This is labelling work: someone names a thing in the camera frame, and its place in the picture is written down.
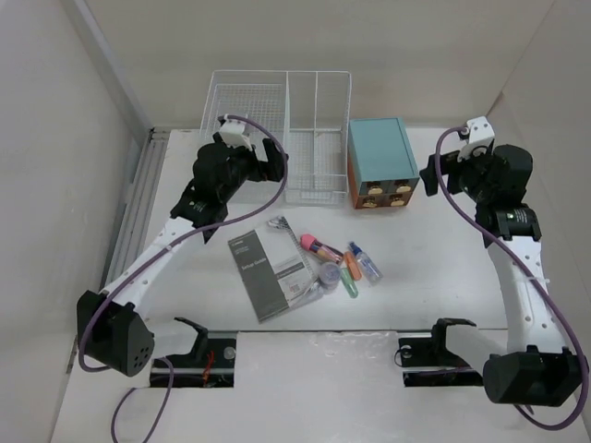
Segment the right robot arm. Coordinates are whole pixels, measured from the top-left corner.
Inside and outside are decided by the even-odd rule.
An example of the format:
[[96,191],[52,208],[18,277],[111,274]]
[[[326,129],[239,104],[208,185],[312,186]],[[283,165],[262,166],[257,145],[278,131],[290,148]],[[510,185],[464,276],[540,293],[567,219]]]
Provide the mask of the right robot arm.
[[431,330],[429,356],[441,364],[459,357],[483,380],[498,404],[559,407],[583,383],[580,352],[567,345],[558,316],[546,301],[541,266],[541,230],[523,198],[533,158],[513,145],[487,148],[462,160],[458,152],[432,154],[420,172],[435,195],[442,177],[447,197],[466,193],[476,203],[467,221],[483,235],[497,272],[508,326],[505,346],[489,340],[467,319],[441,318]]

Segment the teal orange drawer cabinet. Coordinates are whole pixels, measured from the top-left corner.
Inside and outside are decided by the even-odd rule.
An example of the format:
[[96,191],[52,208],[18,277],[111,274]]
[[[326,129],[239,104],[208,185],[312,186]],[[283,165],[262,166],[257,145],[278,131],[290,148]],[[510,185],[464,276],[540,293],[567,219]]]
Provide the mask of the teal orange drawer cabinet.
[[353,208],[402,208],[419,181],[416,159],[400,117],[352,119],[347,174]]

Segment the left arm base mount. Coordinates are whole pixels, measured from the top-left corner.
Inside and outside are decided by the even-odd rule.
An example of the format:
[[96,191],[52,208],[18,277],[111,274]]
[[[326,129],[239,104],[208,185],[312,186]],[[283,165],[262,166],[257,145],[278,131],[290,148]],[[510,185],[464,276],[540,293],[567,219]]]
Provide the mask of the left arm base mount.
[[154,350],[149,375],[152,388],[168,384],[175,373],[175,388],[218,389],[235,384],[237,334],[210,332],[183,317],[151,325]]

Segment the grey setup guide booklet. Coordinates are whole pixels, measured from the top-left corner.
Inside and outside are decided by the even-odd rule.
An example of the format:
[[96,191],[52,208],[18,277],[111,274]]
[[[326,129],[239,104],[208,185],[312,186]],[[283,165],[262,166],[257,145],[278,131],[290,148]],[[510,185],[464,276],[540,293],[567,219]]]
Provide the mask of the grey setup guide booklet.
[[284,216],[228,242],[260,323],[320,297],[318,276]]

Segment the green translucent case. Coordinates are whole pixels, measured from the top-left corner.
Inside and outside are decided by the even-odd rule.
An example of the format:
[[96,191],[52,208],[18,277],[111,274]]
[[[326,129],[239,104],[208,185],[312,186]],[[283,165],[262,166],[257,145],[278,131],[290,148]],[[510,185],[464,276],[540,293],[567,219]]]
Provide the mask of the green translucent case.
[[348,268],[341,268],[341,281],[349,296],[353,299],[357,298],[358,290]]

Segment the orange translucent case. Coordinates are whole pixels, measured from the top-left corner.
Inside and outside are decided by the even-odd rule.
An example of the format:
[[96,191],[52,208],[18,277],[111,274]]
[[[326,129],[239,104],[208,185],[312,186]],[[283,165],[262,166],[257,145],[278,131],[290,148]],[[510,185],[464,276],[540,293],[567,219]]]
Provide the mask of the orange translucent case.
[[357,264],[356,257],[351,251],[344,253],[344,263],[349,270],[351,277],[354,281],[360,281],[363,277],[362,272]]

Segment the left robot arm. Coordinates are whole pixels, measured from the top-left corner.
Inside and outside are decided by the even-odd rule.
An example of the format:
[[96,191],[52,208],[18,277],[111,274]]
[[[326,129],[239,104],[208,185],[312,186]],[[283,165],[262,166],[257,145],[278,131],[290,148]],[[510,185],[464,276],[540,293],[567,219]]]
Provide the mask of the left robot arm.
[[233,223],[227,204],[246,182],[285,184],[289,156],[279,140],[262,140],[267,158],[253,145],[226,144],[223,132],[201,146],[192,176],[152,243],[100,292],[77,302],[78,363],[89,373],[114,370],[133,377],[154,360],[176,356],[185,365],[206,357],[207,330],[185,317],[150,323],[153,298],[172,295],[174,259],[206,246],[218,229]]

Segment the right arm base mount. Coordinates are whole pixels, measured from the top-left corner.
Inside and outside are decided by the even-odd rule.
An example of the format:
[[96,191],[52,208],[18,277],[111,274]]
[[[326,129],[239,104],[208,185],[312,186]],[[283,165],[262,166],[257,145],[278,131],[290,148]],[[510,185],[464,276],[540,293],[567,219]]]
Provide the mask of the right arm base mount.
[[452,326],[476,327],[476,324],[467,319],[440,318],[431,330],[405,333],[398,339],[394,362],[403,369],[406,388],[483,386],[482,376],[447,349],[447,328]]

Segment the aluminium rail frame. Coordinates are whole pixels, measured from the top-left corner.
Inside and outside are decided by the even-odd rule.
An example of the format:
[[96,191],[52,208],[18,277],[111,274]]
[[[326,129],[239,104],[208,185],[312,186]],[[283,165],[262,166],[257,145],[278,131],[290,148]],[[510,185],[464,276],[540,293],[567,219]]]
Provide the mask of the aluminium rail frame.
[[146,136],[119,206],[101,289],[122,275],[144,248],[170,133],[170,130],[153,128]]

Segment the pink capped marker tube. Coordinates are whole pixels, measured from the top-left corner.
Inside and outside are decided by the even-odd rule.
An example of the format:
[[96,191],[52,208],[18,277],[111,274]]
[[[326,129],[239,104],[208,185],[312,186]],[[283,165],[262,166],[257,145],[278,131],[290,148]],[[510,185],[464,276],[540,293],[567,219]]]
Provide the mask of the pink capped marker tube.
[[340,251],[323,244],[309,233],[300,236],[300,245],[305,251],[311,253],[322,262],[332,262],[340,265],[343,261],[344,255]]

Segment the clear jar of paperclips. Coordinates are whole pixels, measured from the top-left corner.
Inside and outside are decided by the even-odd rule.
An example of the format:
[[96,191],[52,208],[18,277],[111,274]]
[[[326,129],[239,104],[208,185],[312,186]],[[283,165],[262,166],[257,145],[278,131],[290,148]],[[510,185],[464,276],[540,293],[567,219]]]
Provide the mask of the clear jar of paperclips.
[[334,291],[341,280],[341,268],[334,262],[325,262],[319,268],[319,280],[322,288],[327,292]]

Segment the clear bottle blue cap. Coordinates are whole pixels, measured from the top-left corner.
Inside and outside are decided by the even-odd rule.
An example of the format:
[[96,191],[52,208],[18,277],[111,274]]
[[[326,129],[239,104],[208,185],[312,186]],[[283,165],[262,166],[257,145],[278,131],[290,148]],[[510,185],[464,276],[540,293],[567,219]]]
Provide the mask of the clear bottle blue cap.
[[350,242],[348,246],[355,257],[357,264],[361,268],[362,273],[368,279],[368,281],[372,285],[379,283],[382,280],[383,275],[369,255],[355,242]]

